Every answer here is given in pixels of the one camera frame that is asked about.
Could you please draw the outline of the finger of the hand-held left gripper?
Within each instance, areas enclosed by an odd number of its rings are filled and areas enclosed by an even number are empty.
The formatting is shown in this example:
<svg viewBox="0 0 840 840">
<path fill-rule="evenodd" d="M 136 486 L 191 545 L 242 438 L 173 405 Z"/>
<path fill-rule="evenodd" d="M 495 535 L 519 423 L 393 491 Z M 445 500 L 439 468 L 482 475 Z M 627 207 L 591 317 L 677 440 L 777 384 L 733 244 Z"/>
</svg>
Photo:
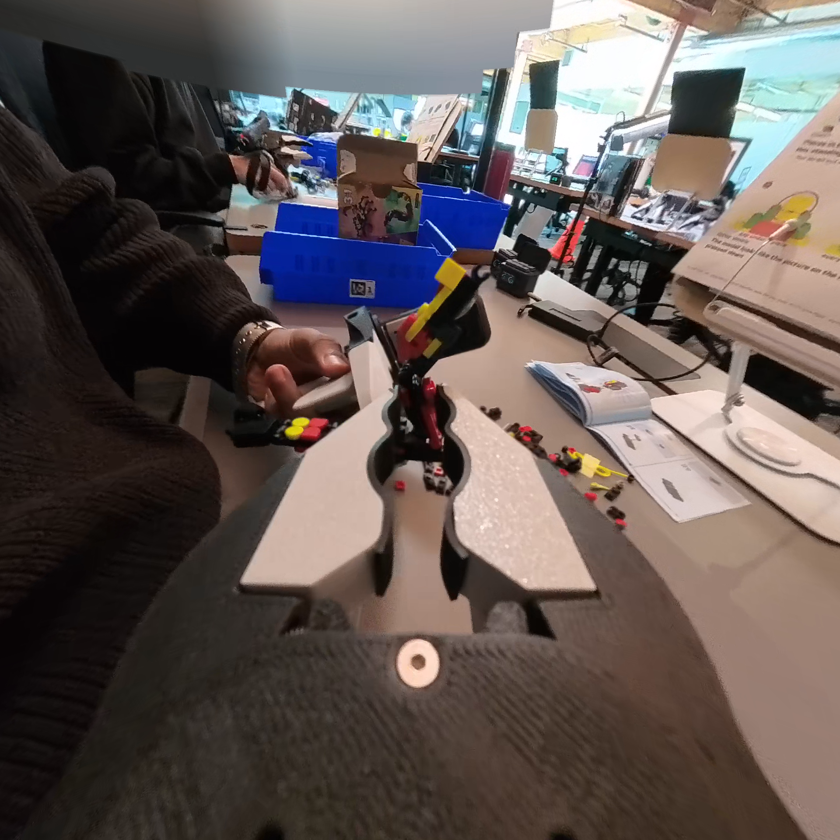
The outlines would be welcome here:
<svg viewBox="0 0 840 840">
<path fill-rule="evenodd" d="M 354 347 L 354 390 L 360 410 L 393 394 L 393 376 L 382 342 L 363 341 Z"/>
</svg>

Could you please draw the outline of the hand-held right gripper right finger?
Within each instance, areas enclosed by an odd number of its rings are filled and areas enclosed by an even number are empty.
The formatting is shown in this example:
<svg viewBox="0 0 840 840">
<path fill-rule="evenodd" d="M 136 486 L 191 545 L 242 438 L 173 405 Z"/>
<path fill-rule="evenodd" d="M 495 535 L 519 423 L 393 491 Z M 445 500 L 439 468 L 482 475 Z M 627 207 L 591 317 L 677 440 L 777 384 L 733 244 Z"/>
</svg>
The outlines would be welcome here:
<svg viewBox="0 0 840 840">
<path fill-rule="evenodd" d="M 538 460 L 452 387 L 443 389 L 451 484 L 443 580 L 473 617 L 500 603 L 588 601 L 599 591 Z"/>
</svg>

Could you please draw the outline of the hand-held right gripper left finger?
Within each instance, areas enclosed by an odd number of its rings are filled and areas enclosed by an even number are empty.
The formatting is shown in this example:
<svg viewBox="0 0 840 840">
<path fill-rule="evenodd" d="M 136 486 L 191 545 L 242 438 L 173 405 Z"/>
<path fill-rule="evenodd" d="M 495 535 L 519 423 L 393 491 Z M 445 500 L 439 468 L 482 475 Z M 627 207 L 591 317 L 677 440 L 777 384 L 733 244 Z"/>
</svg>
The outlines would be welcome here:
<svg viewBox="0 0 840 840">
<path fill-rule="evenodd" d="M 383 596 L 394 565 L 392 394 L 300 461 L 239 580 L 243 592 L 331 600 Z"/>
</svg>

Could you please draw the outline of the red yellow lego snake model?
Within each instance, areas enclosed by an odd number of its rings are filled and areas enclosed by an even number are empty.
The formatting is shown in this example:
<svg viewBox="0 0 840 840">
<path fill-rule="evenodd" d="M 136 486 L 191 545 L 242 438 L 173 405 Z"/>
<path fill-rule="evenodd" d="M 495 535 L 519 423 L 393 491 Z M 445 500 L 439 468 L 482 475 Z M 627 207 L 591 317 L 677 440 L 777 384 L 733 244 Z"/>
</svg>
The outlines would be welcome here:
<svg viewBox="0 0 840 840">
<path fill-rule="evenodd" d="M 400 460 L 431 459 L 445 448 L 443 397 L 431 370 L 451 356 L 480 349 L 490 339 L 490 325 L 480 298 L 490 277 L 488 266 L 472 270 L 446 259 L 436 274 L 437 291 L 419 308 L 384 321 L 373 313 L 375 339 L 381 341 L 392 368 L 396 452 Z M 237 448 L 269 445 L 303 451 L 324 439 L 360 411 L 355 406 L 329 414 L 271 417 L 263 407 L 238 407 L 226 434 Z M 403 411 L 413 431 L 400 431 Z"/>
</svg>

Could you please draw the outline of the pile of lego pieces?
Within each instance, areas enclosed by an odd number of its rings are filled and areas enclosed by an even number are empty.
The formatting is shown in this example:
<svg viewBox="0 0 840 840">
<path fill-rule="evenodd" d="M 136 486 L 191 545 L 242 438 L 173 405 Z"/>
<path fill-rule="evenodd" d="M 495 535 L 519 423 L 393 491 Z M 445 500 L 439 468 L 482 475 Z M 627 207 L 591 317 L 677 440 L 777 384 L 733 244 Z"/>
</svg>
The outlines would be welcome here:
<svg viewBox="0 0 840 840">
<path fill-rule="evenodd" d="M 501 420 L 501 409 L 498 406 L 487 407 L 479 406 L 479 410 L 486 415 L 491 421 L 497 422 Z M 403 411 L 401 416 L 400 431 L 402 434 L 407 434 L 413 431 L 411 422 Z M 542 447 L 543 436 L 537 432 L 532 426 L 527 424 L 521 425 L 512 423 L 505 427 L 505 432 L 509 436 L 516 439 L 521 445 L 525 446 L 538 459 L 546 459 L 554 468 L 557 469 L 560 475 L 568 477 L 576 474 L 581 474 L 583 470 L 584 454 L 574 447 L 563 446 L 559 453 L 547 452 Z M 448 476 L 445 469 L 436 460 L 422 462 L 422 478 L 423 486 L 426 491 L 431 491 L 439 496 L 448 496 L 452 492 L 452 484 L 448 483 Z M 604 490 L 604 499 L 607 501 L 614 501 L 617 495 L 620 495 L 624 484 L 619 481 L 615 486 L 608 487 Z M 395 493 L 403 494 L 406 490 L 406 481 L 404 479 L 393 479 L 392 488 Z M 597 482 L 591 485 L 591 488 L 584 493 L 584 497 L 591 502 L 595 502 L 598 498 L 597 492 L 603 490 L 603 486 Z M 624 511 L 614 504 L 610 504 L 605 510 L 606 516 L 613 521 L 617 529 L 626 530 L 627 520 Z"/>
</svg>

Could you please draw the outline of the person's left forearm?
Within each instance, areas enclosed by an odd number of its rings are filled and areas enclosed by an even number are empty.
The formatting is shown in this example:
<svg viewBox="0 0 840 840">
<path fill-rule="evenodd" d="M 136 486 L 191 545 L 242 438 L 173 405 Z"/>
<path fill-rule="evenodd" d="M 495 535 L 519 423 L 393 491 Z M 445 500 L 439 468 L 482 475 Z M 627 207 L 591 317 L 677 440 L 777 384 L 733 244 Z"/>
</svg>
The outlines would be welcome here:
<svg viewBox="0 0 840 840">
<path fill-rule="evenodd" d="M 220 259 L 161 229 L 144 203 L 118 198 L 109 173 L 68 171 L 7 108 L 1 118 L 3 350 L 34 353 L 32 329 L 89 382 L 133 390 L 169 369 L 245 393 L 243 335 L 270 319 Z"/>
</svg>

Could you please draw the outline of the person's left hand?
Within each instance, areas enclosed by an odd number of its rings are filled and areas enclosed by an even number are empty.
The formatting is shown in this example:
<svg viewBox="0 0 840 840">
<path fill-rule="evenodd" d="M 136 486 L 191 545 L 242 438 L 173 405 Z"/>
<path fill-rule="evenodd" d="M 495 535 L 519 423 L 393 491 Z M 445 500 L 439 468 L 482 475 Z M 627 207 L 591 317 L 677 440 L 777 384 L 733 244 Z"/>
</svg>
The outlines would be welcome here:
<svg viewBox="0 0 840 840">
<path fill-rule="evenodd" d="M 301 388 L 350 372 L 340 343 L 315 329 L 276 329 L 251 351 L 245 368 L 248 395 L 274 417 L 289 417 Z"/>
</svg>

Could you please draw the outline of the blue plastic bin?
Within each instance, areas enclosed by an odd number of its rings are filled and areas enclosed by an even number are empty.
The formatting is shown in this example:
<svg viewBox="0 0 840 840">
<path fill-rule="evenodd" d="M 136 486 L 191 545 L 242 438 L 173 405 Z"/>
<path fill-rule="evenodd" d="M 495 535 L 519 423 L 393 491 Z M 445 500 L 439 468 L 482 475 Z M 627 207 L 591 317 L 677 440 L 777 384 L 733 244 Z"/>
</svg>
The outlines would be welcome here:
<svg viewBox="0 0 840 840">
<path fill-rule="evenodd" d="M 260 281 L 275 301 L 408 310 L 436 292 L 436 274 L 455 247 L 432 222 L 414 245 L 339 236 L 334 207 L 281 203 L 264 233 Z"/>
<path fill-rule="evenodd" d="M 451 185 L 420 183 L 421 221 L 433 223 L 456 250 L 495 250 L 509 206 Z"/>
</svg>

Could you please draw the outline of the open instruction booklet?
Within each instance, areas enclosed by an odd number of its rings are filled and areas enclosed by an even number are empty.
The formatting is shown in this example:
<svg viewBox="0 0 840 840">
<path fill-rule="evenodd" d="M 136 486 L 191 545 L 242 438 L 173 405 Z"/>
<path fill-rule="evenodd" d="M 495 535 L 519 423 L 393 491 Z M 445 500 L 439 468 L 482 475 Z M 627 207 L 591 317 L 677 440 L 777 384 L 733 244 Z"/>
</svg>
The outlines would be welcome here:
<svg viewBox="0 0 840 840">
<path fill-rule="evenodd" d="M 678 523 L 738 510 L 748 499 L 654 417 L 642 384 L 583 363 L 531 361 L 526 370 L 609 448 L 628 475 Z"/>
</svg>

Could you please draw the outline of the black charging case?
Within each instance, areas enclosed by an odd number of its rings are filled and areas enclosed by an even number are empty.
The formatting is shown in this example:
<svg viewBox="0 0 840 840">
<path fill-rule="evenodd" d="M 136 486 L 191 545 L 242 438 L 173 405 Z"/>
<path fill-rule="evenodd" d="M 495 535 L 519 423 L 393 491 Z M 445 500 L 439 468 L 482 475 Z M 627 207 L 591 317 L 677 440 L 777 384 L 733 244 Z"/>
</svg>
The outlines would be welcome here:
<svg viewBox="0 0 840 840">
<path fill-rule="evenodd" d="M 525 234 L 519 234 L 512 248 L 499 248 L 490 263 L 490 275 L 497 289 L 517 299 L 527 299 L 552 259 L 548 249 Z"/>
</svg>

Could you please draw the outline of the opened cardboard toy box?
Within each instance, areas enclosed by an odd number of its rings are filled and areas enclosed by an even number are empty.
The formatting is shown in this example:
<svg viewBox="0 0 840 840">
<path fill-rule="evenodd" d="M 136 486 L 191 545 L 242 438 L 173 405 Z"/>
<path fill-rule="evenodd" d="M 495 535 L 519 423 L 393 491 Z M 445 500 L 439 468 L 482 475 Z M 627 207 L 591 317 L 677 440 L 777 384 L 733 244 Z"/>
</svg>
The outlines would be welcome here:
<svg viewBox="0 0 840 840">
<path fill-rule="evenodd" d="M 345 133 L 337 142 L 337 155 L 338 236 L 415 245 L 423 200 L 417 145 Z"/>
</svg>

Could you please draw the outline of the white stand base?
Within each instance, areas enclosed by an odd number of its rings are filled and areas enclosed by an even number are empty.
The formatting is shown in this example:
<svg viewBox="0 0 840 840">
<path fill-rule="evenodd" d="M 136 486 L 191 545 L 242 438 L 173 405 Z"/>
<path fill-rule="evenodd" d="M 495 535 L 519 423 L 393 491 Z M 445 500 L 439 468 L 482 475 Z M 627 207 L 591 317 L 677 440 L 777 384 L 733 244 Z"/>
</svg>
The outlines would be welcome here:
<svg viewBox="0 0 840 840">
<path fill-rule="evenodd" d="M 656 398 L 654 414 L 806 530 L 838 544 L 838 459 L 751 408 L 742 393 L 754 350 L 832 386 L 838 352 L 731 301 L 713 299 L 703 315 L 733 339 L 727 389 Z"/>
</svg>

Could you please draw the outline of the printed instruction board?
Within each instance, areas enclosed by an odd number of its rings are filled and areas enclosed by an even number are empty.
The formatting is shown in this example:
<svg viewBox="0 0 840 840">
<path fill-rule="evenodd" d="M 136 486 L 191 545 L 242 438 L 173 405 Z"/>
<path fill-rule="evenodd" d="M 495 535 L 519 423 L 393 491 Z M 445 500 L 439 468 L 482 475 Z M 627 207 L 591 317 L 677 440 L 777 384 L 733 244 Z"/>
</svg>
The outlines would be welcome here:
<svg viewBox="0 0 840 840">
<path fill-rule="evenodd" d="M 839 96 L 674 270 L 811 333 L 839 337 Z"/>
</svg>

